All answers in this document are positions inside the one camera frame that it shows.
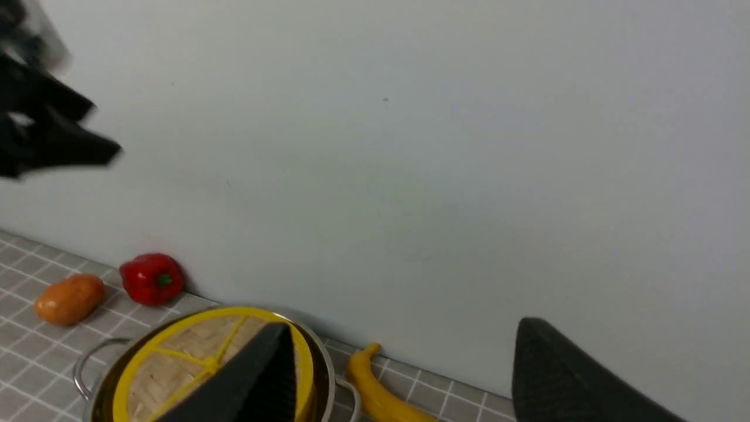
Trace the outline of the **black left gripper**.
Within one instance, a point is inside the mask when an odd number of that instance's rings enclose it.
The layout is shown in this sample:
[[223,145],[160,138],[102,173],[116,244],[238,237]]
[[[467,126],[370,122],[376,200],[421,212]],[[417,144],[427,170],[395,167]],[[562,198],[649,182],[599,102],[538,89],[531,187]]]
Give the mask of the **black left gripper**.
[[65,51],[32,19],[31,2],[2,2],[2,177],[112,165],[123,148],[83,128],[94,103],[49,72]]

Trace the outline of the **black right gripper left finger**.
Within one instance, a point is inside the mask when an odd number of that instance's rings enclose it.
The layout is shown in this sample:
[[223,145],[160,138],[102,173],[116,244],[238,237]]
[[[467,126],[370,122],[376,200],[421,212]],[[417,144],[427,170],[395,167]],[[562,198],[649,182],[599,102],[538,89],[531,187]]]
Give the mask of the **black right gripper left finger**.
[[291,328],[271,323],[158,421],[293,421],[296,390]]

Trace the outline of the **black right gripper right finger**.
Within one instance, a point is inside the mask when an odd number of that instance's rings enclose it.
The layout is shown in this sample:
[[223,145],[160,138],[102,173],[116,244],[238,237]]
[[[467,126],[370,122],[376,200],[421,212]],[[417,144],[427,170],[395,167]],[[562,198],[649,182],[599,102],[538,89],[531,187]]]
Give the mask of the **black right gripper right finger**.
[[517,421],[682,420],[536,317],[517,326],[512,400]]

